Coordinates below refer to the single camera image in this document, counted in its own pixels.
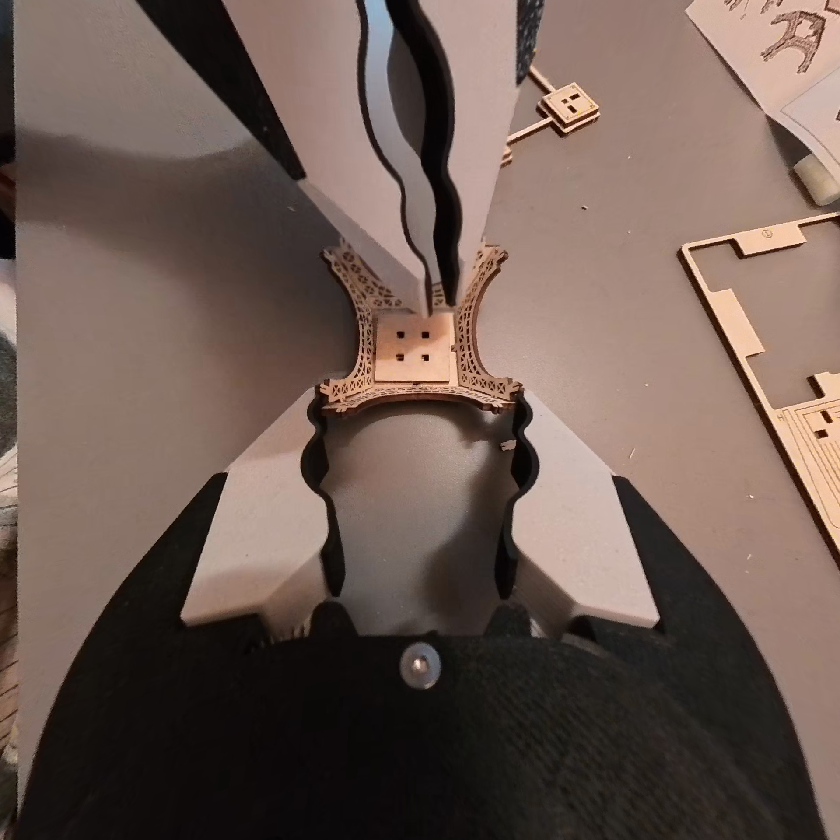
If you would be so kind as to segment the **wooden empty frame piece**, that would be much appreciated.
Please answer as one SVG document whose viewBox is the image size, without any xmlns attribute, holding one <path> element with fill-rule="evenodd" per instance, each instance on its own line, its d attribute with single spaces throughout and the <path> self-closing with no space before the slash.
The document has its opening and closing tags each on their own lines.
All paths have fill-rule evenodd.
<svg viewBox="0 0 840 840">
<path fill-rule="evenodd" d="M 740 258 L 746 259 L 793 249 L 807 243 L 805 228 L 838 222 L 838 216 L 838 212 L 833 212 L 795 219 L 697 240 L 679 250 L 710 320 L 835 555 L 839 548 L 839 375 L 828 371 L 814 374 L 809 378 L 814 391 L 812 399 L 790 406 L 772 406 L 749 363 L 764 352 L 758 334 L 732 289 L 709 288 L 694 253 L 730 245 Z"/>
</svg>

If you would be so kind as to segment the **grey desk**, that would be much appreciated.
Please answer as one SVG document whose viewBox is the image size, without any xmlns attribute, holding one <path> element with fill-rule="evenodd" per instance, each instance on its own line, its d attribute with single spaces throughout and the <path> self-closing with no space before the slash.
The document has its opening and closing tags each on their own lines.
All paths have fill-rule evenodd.
<svg viewBox="0 0 840 840">
<path fill-rule="evenodd" d="M 481 355 L 533 389 L 736 606 L 838 809 L 838 570 L 677 257 L 811 215 L 796 153 L 687 2 L 549 2 L 538 66 L 602 107 L 523 142 Z M 334 232 L 133 2 L 15 14 L 26 774 L 93 621 L 207 478 L 352 361 Z"/>
</svg>

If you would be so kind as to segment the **small white block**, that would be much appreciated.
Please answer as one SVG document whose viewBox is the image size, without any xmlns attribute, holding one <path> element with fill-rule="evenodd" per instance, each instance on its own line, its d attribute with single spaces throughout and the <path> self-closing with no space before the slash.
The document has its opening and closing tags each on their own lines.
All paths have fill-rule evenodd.
<svg viewBox="0 0 840 840">
<path fill-rule="evenodd" d="M 839 199 L 839 182 L 814 154 L 808 154 L 792 167 L 804 188 L 818 207 Z"/>
</svg>

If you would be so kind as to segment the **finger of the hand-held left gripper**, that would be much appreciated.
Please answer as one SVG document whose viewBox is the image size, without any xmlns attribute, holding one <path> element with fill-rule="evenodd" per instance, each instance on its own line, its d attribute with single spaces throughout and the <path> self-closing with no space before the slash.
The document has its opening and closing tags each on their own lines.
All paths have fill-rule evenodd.
<svg viewBox="0 0 840 840">
<path fill-rule="evenodd" d="M 366 120 L 358 2 L 232 1 L 228 15 L 287 132 L 300 189 L 405 308 L 430 313 L 403 190 Z"/>
<path fill-rule="evenodd" d="M 447 306 L 466 295 L 515 109 L 519 2 L 386 2 L 406 56 L 389 83 L 410 241 Z"/>
</svg>

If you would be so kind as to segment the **wooden square plate with pegs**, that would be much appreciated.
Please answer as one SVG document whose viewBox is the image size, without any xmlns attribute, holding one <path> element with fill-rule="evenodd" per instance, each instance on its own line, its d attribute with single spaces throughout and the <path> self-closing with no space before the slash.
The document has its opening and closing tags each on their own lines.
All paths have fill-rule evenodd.
<svg viewBox="0 0 840 840">
<path fill-rule="evenodd" d="M 455 315 L 379 311 L 374 320 L 374 382 L 456 385 Z"/>
</svg>

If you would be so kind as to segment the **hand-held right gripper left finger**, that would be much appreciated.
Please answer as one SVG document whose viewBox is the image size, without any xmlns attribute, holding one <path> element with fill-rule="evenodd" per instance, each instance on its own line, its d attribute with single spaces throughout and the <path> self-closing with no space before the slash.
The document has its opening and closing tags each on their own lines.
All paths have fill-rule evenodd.
<svg viewBox="0 0 840 840">
<path fill-rule="evenodd" d="M 308 627 L 341 593 L 345 566 L 329 471 L 324 397 L 304 392 L 236 458 L 187 593 L 188 626 L 256 615 Z"/>
</svg>

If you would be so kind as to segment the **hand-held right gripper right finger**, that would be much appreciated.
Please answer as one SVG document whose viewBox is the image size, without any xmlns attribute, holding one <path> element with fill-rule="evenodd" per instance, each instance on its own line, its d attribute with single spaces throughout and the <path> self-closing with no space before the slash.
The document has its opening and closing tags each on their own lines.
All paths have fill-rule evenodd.
<svg viewBox="0 0 840 840">
<path fill-rule="evenodd" d="M 659 611 L 616 489 L 616 476 L 530 390 L 516 399 L 517 491 L 499 538 L 499 595 L 537 632 L 581 617 L 653 628 Z"/>
</svg>

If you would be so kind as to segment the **wooden four-square frame piece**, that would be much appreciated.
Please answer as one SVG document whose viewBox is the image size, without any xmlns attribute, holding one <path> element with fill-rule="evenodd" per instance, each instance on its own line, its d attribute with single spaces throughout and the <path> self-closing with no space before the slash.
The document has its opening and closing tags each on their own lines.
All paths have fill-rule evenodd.
<svg viewBox="0 0 840 840">
<path fill-rule="evenodd" d="M 552 128 L 567 136 L 601 117 L 600 106 L 577 83 L 555 87 L 534 64 L 528 69 L 528 78 L 542 91 L 536 106 L 540 119 L 508 135 L 500 162 L 501 169 L 512 163 L 512 146 L 535 133 Z"/>
</svg>

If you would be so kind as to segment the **folded assembly instruction booklet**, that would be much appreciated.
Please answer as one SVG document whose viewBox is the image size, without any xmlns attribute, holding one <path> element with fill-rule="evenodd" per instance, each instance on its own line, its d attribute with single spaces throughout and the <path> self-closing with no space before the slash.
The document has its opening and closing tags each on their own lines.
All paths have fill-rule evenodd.
<svg viewBox="0 0 840 840">
<path fill-rule="evenodd" d="M 763 112 L 839 179 L 839 2 L 695 1 L 692 23 Z"/>
</svg>

